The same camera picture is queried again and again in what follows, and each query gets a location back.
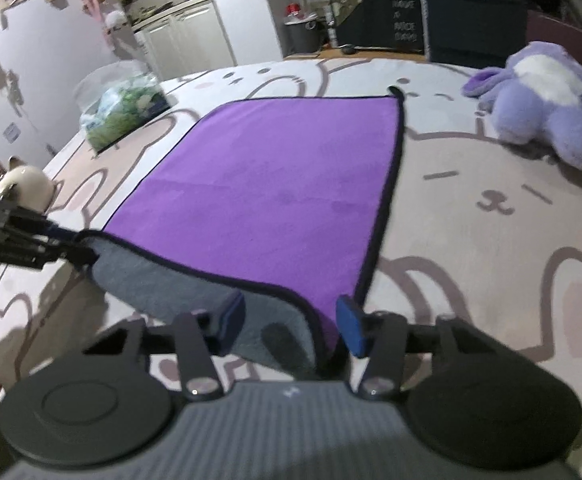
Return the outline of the purple and grey towel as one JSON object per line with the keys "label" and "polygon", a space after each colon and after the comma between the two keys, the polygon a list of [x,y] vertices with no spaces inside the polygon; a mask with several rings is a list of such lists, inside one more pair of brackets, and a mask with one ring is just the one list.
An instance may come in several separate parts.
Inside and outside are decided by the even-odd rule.
{"label": "purple and grey towel", "polygon": [[236,356],[303,379],[338,374],[336,300],[366,299],[402,162],[405,97],[233,101],[197,122],[82,232],[94,284],[170,323],[245,299]]}

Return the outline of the white cat figurine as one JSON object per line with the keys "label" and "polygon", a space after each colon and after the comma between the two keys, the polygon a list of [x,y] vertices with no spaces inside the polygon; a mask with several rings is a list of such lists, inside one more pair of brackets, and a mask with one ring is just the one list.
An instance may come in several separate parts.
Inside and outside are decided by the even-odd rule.
{"label": "white cat figurine", "polygon": [[16,156],[9,158],[8,171],[0,179],[0,200],[44,214],[55,195],[56,186],[41,169]]}

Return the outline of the green floral tissue pack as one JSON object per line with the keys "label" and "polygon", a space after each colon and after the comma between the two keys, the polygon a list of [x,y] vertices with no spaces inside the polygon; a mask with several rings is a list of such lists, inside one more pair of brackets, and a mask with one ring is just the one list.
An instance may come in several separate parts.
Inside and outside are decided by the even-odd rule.
{"label": "green floral tissue pack", "polygon": [[102,66],[74,90],[80,130],[97,154],[170,109],[166,93],[146,63]]}

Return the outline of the bunny print table cover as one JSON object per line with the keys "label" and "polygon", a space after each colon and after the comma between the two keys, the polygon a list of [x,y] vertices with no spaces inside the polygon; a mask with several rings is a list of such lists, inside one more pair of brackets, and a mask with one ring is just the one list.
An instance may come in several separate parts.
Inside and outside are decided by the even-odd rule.
{"label": "bunny print table cover", "polygon": [[[291,61],[167,84],[172,110],[47,166],[49,216],[193,271],[274,286],[338,340],[335,301],[463,318],[582,400],[582,171],[509,146],[466,68]],[[572,456],[582,473],[582,448]]]}

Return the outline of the white kitchen cabinet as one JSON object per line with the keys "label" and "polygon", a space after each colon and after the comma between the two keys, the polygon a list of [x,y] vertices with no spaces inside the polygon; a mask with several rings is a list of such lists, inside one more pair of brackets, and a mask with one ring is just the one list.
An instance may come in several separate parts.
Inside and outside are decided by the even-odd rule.
{"label": "white kitchen cabinet", "polygon": [[213,0],[189,0],[137,23],[134,36],[161,78],[236,65]]}

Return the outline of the purple plush toy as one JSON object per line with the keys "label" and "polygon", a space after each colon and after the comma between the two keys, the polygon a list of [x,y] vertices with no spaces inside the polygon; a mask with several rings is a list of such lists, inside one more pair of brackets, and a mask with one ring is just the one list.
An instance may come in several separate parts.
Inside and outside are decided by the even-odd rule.
{"label": "purple plush toy", "polygon": [[505,66],[479,70],[462,94],[490,115],[501,142],[544,144],[582,170],[582,64],[564,47],[533,41]]}

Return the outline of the grey trash bin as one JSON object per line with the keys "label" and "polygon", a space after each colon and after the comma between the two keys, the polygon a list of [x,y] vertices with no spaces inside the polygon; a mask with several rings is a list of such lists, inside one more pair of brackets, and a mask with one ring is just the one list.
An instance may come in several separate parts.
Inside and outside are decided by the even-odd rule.
{"label": "grey trash bin", "polygon": [[321,50],[323,33],[316,12],[305,12],[298,3],[286,6],[284,28],[293,54],[314,54]]}

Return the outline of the black cabinet curtain with text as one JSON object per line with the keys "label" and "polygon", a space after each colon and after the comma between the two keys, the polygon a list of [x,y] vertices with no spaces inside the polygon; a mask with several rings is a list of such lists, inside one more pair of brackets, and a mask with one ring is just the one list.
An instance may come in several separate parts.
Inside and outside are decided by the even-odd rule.
{"label": "black cabinet curtain with text", "polygon": [[330,0],[330,3],[340,46],[424,53],[421,0]]}

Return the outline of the dark floor chair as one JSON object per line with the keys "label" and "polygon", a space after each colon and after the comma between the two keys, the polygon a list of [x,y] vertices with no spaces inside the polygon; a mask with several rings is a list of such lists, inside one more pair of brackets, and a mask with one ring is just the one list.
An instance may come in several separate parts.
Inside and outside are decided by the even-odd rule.
{"label": "dark floor chair", "polygon": [[423,17],[432,63],[502,67],[526,45],[523,0],[423,0]]}

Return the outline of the maroon folded mat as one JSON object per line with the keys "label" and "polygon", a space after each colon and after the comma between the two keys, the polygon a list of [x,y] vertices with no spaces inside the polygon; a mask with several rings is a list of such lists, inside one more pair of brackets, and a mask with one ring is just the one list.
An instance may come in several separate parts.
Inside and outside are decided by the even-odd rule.
{"label": "maroon folded mat", "polygon": [[582,29],[537,11],[527,12],[526,41],[558,44],[582,65]]}

